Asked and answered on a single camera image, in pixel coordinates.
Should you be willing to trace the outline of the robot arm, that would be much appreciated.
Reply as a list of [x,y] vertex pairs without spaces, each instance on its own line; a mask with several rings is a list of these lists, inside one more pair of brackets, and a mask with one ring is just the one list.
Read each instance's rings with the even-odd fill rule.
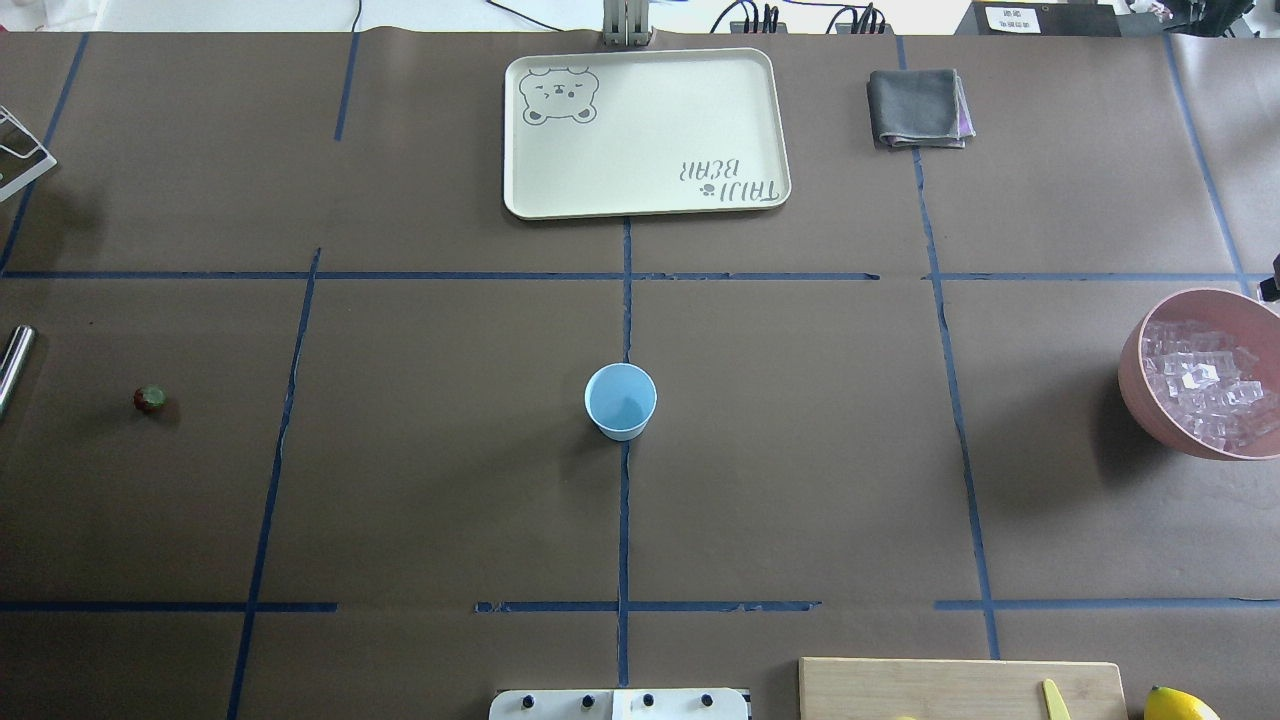
[[1280,300],[1280,255],[1272,260],[1271,274],[1258,283],[1258,296],[1262,302],[1275,304]]

